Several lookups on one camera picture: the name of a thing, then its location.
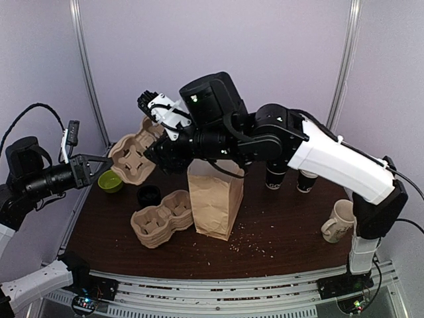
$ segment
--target black cable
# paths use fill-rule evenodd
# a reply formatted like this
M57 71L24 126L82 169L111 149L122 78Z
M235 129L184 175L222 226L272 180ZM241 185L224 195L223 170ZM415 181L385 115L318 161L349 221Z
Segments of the black cable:
M153 106L151 106L150 110L155 109L155 108L163 108L163 109L167 109L170 110L172 107L169 105L163 105L163 104L154 104ZM187 113L184 113L183 111L180 111L179 109L172 109L172 112L175 114L179 114L182 117L185 117L188 120L191 120L190 115L188 115Z
M220 166L218 166L214 161L212 161L212 160L207 160L208 161L208 163L212 166L212 167L214 167L216 170L218 170L219 172L222 172L223 174L226 174L226 175L228 175L228 176L230 176L230 177L234 177L234 178L237 178L237 179L244 179L246 176L247 176L247 171L245 170L244 171L244 175L243 176L240 176L239 174L234 174L234 173L232 173L232 172L230 172L230 171L228 171L228 170L226 170L226 169L223 169L223 168L221 168Z
M333 134L324 124L321 124L318 119L316 119L313 115L311 115L310 113L308 113L307 111L304 111L302 109L290 109L291 111L294 111L296 113L299 113L303 116L305 116L306 118L308 118L312 123L314 123L320 131L322 131L324 134L327 135L327 137L329 137L330 139L332 139L335 142L338 142L339 139L337 138L337 136L335 134ZM367 159L373 161L374 163L376 163L377 165L384 167L384 164L379 161L378 159L370 156L369 154L363 152L362 150L359 150L357 148L355 148L354 146L348 144L347 142L342 141L341 144L357 153L359 153L360 155L366 157Z
M163 108L163 109L167 109L167 110L170 110L171 109L171 107L169 105L154 104L150 108L150 110L155 109L155 108ZM179 109L173 109L172 112L175 113L175 114L181 115L181 116L185 117L186 119L191 120L191 117L188 114L184 113L183 111L180 111ZM182 131L182 129L178 129L178 128L174 128L174 127L168 126L166 123L160 123L160 124L164 128L166 128L166 129L168 129L170 131L174 131L176 133L179 133L180 131Z
M411 186L413 186L415 188L415 190L417 190L417 192L420 194L421 198L424 200L424 193L421 191L421 189L418 187L418 185L416 185L411 179L409 179L404 174L402 174L402 173L400 173L400 172L398 172L394 169L391 169L390 167L387 167L387 170L389 170L393 174L397 174L399 177L401 177L406 182L408 182Z
M414 221L408 220L408 219L396 219L396 222L406 222L409 224L414 225L415 227L417 227L417 229L419 229L421 231L421 233L424 234L424 229L422 227L420 227L417 223L415 223Z
M34 108L36 108L36 107L42 107L42 108L45 108L45 109L47 109L48 111L50 111L54 116L55 116L55 118L58 120L58 122L59 122L59 125L60 125L60 128L62 128L62 132L65 130L65 127L64 127L64 124L62 123L62 120L60 119L60 117L59 117L59 115L57 114L57 112L55 112L55 110L53 109L53 108L51 108L49 105L46 105L46 104L42 104L42 103L35 103L35 104L32 104L32 105L29 105L22 113L20 113L19 115L18 115L18 117L16 117L16 119L12 122L12 125L10 125L10 127L6 130L6 132L5 132L5 134L3 135L3 138L1 139L1 142L0 142L0 157L1 157L1 154L2 154L2 152L3 152L3 148L4 148L4 146L5 146L5 142L6 142L6 138L7 138L7 136L11 133L11 131L12 131L12 129L13 129L13 127L15 127L16 126L16 124L18 123L18 121L20 121L20 119L26 114L26 113L28 113L31 109L34 109Z
M380 291L380 288L382 287L382 281L383 281L383 274L382 274L382 270L380 269L379 265L377 264L376 260L372 260L372 262L374 263L374 265L377 267L378 273L380 275L380 281L378 282L378 287L376 290L376 293L374 294L374 296L372 297L372 299L370 300L370 302L366 305L366 307L361 310L361 312L363 312L364 310L368 309L371 304L374 302L374 300L376 299L378 292Z
M337 136L333 134L324 124L321 124L318 119L316 119L312 114L308 113L307 111L304 111L303 109L290 109L290 111L293 111L295 113L299 113L300 115L303 115L307 117L312 123L316 124L320 131L325 133L329 138L333 139L334 141L339 141Z
M246 136L245 134L237 131L234 126L233 123L231 122L231 117L233 116L233 114L229 113L224 115L223 117L223 123L225 128L227 128L227 130L235 137L237 138L237 140L241 140L241 141L245 141L245 142L250 142L253 141L254 139L252 137Z

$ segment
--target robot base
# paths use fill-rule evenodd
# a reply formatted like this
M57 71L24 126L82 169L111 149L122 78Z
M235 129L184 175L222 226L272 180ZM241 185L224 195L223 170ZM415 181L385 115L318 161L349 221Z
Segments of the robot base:
M374 286L371 272L363 275L341 274L317 280L321 299L340 297L351 293L361 292L364 288Z

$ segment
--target dark brown tabletop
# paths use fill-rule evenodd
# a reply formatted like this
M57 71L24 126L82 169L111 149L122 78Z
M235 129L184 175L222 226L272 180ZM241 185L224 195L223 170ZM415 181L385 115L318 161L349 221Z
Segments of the dark brown tabletop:
M175 232L155 249L144 247L130 225L139 209L138 187L125 185L115 194L94 185L68 244L102 272L153 278L224 279L292 274L346 264L351 232L327 243L321 225L344 189L318 178L312 191L296 190L290 170L281 189L264 184L265 166L255 164L244 181L244 198L228 242L197 234L194 225ZM156 169L144 184L165 196L187 189L186 175L165 176Z

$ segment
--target white mug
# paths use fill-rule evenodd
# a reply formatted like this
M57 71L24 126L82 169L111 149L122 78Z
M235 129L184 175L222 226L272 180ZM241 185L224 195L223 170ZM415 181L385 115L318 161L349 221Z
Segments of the white mug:
M353 203L349 200L338 200L331 211L330 219L321 227L323 238L329 243L337 243L353 224Z

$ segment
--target brown paper bag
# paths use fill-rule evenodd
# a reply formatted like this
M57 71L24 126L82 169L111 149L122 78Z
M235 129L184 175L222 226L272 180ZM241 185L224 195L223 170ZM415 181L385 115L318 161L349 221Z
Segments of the brown paper bag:
M244 173L233 161L218 160L217 164L232 173ZM203 160L194 160L187 176L196 231L228 240L243 198L243 179L223 174Z

